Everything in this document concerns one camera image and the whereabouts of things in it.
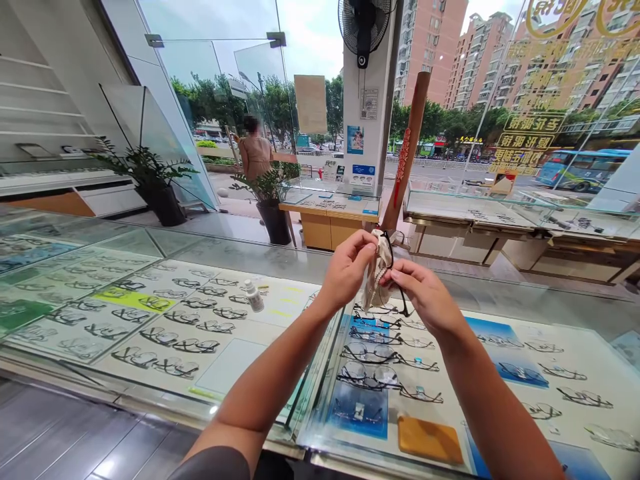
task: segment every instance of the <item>street lamp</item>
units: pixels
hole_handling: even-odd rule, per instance
[[[258,90],[258,87],[256,86],[256,84],[254,82],[252,82],[250,80],[250,78],[244,74],[244,72],[239,72],[239,73],[240,73],[240,76],[244,80],[248,81],[250,84],[253,85],[253,88]],[[278,149],[275,147],[275,140],[273,139],[273,129],[271,128],[271,119],[269,118],[269,110],[267,108],[267,100],[265,98],[265,91],[262,88],[262,83],[263,83],[262,82],[262,76],[260,75],[260,72],[257,72],[257,74],[258,74],[258,83],[260,84],[259,90],[260,90],[260,93],[262,94],[262,103],[265,104],[265,114],[267,116],[267,125],[269,126],[269,133],[271,134],[271,143],[273,144],[273,149],[275,151],[278,151]]]

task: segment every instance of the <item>woman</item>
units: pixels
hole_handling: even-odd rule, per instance
[[[240,376],[169,480],[253,477],[269,429],[318,348],[329,320],[358,292],[376,245],[376,237],[360,230],[336,248],[316,299]],[[564,480],[547,440],[502,380],[438,277],[403,259],[393,264],[380,283],[402,287],[436,338],[491,476]]]
[[[242,168],[249,180],[264,175],[271,170],[270,162],[273,161],[273,152],[269,140],[259,136],[260,122],[251,115],[245,116],[245,130],[248,137],[238,139],[238,150],[242,157]]]

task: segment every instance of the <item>woman's hair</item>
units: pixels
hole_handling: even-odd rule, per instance
[[[245,130],[247,133],[256,133],[258,131],[258,119],[251,115],[245,115]]]

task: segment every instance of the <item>potted plant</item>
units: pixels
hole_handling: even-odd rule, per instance
[[[190,177],[198,173],[191,168],[191,162],[180,159],[171,163],[162,162],[159,155],[148,147],[139,145],[128,147],[124,157],[118,156],[111,142],[99,139],[108,155],[94,154],[93,157],[118,175],[128,175],[137,186],[136,192],[147,202],[164,227],[174,227],[187,221],[178,205],[171,182],[180,177]]]
[[[276,245],[288,245],[291,242],[285,212],[280,210],[280,202],[286,200],[291,188],[287,180],[300,176],[300,165],[290,162],[271,162],[271,170],[255,180],[249,180],[238,173],[231,178],[244,185],[232,184],[234,190],[248,190],[256,199],[256,207],[269,233],[269,240]]]

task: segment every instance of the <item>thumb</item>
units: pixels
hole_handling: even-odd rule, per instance
[[[416,296],[420,288],[422,288],[422,283],[399,270],[391,270],[391,278],[399,287],[410,293],[411,296]]]
[[[375,255],[376,246],[374,243],[368,243],[362,250],[358,252],[358,256],[353,261],[355,267],[364,272],[365,268]]]

